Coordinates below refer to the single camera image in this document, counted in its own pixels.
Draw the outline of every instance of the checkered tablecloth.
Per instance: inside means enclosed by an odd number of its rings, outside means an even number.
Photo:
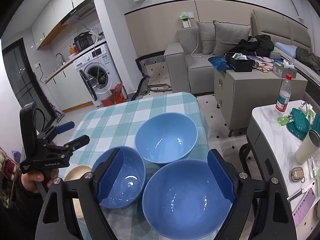
[[[201,114],[196,98],[181,92],[108,106],[88,113],[76,128],[71,140],[86,134],[90,137],[90,143],[73,153],[70,166],[60,169],[60,177],[64,178],[68,171],[79,164],[92,167],[98,157],[110,148],[122,145],[134,147],[134,137],[140,126],[146,120],[168,112],[185,114],[196,123],[198,140],[189,158],[206,160],[209,151],[207,121]],[[145,164],[149,180],[159,166],[148,161],[145,161]],[[154,231],[145,220],[141,199],[142,196],[123,209],[102,208],[112,230],[119,240],[166,239]],[[84,239],[91,239],[84,219],[79,219],[79,225]],[[215,235],[216,232],[204,239],[213,239]]]

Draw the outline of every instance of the gray pillow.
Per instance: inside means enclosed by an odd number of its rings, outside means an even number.
[[[214,24],[197,22],[197,25],[202,42],[202,53],[211,54],[216,40]]]
[[[251,25],[221,23],[213,21],[216,31],[216,42],[212,55],[223,56],[236,46],[242,39],[249,37]]]

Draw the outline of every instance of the plastic water bottle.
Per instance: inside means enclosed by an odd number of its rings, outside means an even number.
[[[282,82],[280,88],[280,93],[276,103],[276,109],[281,113],[283,113],[286,110],[291,96],[291,79],[291,75],[285,75],[285,80]]]

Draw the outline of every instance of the floor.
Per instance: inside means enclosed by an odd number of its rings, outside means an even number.
[[[150,75],[150,84],[170,84],[170,78],[168,69],[165,63],[156,64],[152,66],[148,66],[148,72]],[[145,97],[153,97],[160,94],[167,94],[172,92],[150,92]],[[246,129],[234,130],[231,137],[228,137],[228,128],[224,122],[222,113],[219,109],[217,109],[217,101],[213,94],[208,94],[204,96],[196,97],[199,105],[206,117],[206,120],[209,124],[209,136],[208,136],[208,145],[209,149],[215,148],[219,151],[219,153],[223,156],[223,158],[234,165],[234,167],[239,171],[243,171],[240,160],[239,160],[239,150],[242,145],[247,143],[246,140]],[[89,106],[86,108],[82,108],[70,113],[67,113],[65,117],[61,120],[59,124],[63,124],[66,122],[73,121],[75,123],[75,128],[72,130],[65,132],[61,135],[58,135],[53,141],[56,145],[62,146],[67,143],[74,130],[81,122],[82,118],[95,109],[94,106]],[[251,175],[254,179],[261,179],[260,172],[258,166],[254,160],[252,153],[249,154],[250,160],[248,159],[248,166],[251,172]],[[302,223],[297,227],[297,235],[298,240],[305,240],[313,228],[319,222],[319,218],[316,215],[317,213],[317,205],[311,209]],[[252,208],[249,212],[248,219],[244,230],[242,232],[240,240],[247,240],[253,225],[254,215]]]

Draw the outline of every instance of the person's hand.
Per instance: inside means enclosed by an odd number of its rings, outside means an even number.
[[[59,175],[59,169],[52,169],[50,170],[50,176],[51,179],[47,183],[47,187],[50,188],[53,180],[57,178]],[[35,181],[42,182],[44,180],[44,176],[40,171],[32,170],[26,174],[21,174],[21,182],[23,187],[31,191],[33,193],[39,193],[40,191],[38,190]]]

